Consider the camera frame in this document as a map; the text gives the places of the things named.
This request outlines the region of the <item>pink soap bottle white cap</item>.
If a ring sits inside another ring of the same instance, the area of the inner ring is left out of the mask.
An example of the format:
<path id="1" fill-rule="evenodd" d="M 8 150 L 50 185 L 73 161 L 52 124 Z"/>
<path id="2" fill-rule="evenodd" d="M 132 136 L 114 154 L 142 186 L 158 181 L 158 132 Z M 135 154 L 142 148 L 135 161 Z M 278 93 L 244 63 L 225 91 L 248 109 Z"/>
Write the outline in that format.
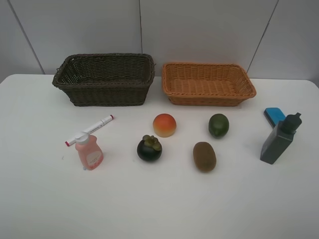
<path id="1" fill-rule="evenodd" d="M 104 159 L 103 152 L 97 144 L 97 137 L 86 132 L 82 131 L 75 136 L 75 149 L 87 170 L 94 170 Z"/>

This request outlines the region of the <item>brown kiwi fruit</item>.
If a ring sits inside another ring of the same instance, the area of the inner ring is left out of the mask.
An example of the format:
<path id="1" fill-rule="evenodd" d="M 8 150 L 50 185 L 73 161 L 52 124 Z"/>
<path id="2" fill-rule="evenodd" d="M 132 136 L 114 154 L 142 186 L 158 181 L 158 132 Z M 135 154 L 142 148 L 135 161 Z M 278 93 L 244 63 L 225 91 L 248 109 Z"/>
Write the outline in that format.
<path id="1" fill-rule="evenodd" d="M 193 160 L 201 172 L 211 172 L 216 166 L 216 154 L 208 142 L 198 142 L 193 148 Z"/>

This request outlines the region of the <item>orange wicker basket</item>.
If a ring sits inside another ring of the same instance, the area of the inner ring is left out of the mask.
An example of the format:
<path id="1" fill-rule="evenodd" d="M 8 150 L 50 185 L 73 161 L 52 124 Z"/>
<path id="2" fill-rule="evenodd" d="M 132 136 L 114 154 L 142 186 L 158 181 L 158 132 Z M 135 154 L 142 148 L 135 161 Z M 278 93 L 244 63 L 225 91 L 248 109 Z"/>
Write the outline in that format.
<path id="1" fill-rule="evenodd" d="M 257 94 L 237 64 L 166 63 L 161 79 L 174 105 L 234 107 Z"/>

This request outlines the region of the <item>blue whiteboard eraser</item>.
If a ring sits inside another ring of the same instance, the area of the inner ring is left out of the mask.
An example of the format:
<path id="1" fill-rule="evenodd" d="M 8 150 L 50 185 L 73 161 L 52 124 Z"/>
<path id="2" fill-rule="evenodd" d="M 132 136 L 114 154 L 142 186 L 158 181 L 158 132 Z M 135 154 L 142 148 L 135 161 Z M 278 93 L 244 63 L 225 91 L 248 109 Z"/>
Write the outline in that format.
<path id="1" fill-rule="evenodd" d="M 279 108 L 265 108 L 264 116 L 272 128 L 274 128 L 280 121 L 284 121 L 286 118 Z"/>

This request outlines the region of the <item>dark brown wicker basket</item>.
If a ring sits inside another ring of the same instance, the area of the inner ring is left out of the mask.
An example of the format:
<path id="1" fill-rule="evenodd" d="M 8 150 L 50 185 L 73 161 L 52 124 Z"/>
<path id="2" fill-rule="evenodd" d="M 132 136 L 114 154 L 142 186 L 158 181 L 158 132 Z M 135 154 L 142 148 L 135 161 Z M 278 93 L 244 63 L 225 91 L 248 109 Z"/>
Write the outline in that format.
<path id="1" fill-rule="evenodd" d="M 57 69 L 52 84 L 78 107 L 140 106 L 154 77 L 148 54 L 75 54 Z"/>

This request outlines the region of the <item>green lime fruit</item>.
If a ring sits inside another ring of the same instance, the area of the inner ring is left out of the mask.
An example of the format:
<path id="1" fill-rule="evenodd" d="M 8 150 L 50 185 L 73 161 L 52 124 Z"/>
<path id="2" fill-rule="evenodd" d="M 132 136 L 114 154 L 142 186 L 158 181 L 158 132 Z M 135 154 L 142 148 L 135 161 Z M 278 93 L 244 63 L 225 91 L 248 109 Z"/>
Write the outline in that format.
<path id="1" fill-rule="evenodd" d="M 214 114 L 208 123 L 209 133 L 214 138 L 222 138 L 229 131 L 229 120 L 223 114 Z"/>

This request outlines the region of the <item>dark grey ink bottle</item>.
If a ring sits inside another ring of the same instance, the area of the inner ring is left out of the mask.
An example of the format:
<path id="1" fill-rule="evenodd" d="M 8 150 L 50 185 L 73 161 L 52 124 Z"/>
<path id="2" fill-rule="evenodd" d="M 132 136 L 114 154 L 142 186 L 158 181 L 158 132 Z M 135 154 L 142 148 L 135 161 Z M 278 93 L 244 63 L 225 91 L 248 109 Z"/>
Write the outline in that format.
<path id="1" fill-rule="evenodd" d="M 264 142 L 261 150 L 260 160 L 268 164 L 275 161 L 293 142 L 297 128 L 302 124 L 301 114 L 287 115 L 284 120 L 279 121 Z"/>

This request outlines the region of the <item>white marker pen red caps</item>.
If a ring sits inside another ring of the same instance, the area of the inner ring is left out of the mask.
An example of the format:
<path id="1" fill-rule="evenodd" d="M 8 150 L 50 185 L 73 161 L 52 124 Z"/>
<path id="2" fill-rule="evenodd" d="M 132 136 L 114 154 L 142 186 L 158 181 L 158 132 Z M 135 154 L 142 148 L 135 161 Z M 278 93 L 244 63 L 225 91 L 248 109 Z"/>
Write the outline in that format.
<path id="1" fill-rule="evenodd" d="M 65 144 L 69 147 L 76 143 L 76 137 L 80 135 L 81 133 L 85 132 L 87 134 L 92 134 L 93 132 L 97 131 L 98 129 L 102 128 L 109 122 L 111 122 L 114 119 L 113 115 L 109 115 L 101 120 L 99 120 L 97 123 L 94 123 L 93 125 L 89 126 L 87 129 L 82 130 L 78 133 L 76 133 L 73 137 L 71 137 L 69 140 L 65 141 Z"/>

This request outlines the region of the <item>dark purple mangosteen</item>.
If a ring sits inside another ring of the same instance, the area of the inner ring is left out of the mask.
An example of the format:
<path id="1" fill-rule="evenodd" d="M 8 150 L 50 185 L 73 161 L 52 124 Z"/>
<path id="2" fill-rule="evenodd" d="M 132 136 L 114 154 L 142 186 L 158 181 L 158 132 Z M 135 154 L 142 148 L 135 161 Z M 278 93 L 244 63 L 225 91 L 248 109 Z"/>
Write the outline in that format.
<path id="1" fill-rule="evenodd" d="M 153 135 L 144 135 L 137 146 L 137 154 L 143 161 L 154 162 L 162 154 L 162 145 Z"/>

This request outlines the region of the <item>orange peach fruit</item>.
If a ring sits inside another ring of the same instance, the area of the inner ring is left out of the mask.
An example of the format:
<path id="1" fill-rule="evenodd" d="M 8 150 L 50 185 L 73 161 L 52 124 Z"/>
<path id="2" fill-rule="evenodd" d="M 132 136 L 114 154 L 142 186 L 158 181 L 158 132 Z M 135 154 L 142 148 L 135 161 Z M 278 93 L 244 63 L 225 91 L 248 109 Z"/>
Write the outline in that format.
<path id="1" fill-rule="evenodd" d="M 153 121 L 153 128 L 156 135 L 160 137 L 170 137 L 175 133 L 176 121 L 169 114 L 160 114 Z"/>

